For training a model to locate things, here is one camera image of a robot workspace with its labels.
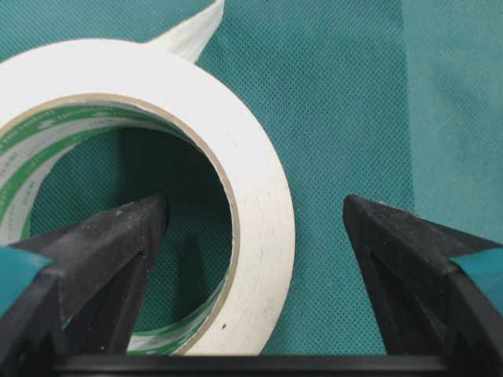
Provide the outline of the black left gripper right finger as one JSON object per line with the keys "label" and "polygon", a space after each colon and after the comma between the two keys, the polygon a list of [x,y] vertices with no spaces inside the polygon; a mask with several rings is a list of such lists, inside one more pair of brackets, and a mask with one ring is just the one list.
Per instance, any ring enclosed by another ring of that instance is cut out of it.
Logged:
{"label": "black left gripper right finger", "polygon": [[502,245],[349,195],[343,224],[387,354],[502,373]]}

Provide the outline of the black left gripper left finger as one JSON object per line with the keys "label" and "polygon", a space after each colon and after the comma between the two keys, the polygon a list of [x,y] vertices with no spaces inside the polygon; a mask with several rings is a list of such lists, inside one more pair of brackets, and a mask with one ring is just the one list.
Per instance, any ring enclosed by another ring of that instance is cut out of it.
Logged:
{"label": "black left gripper left finger", "polygon": [[1,249],[1,373],[127,351],[169,222],[155,194]]}

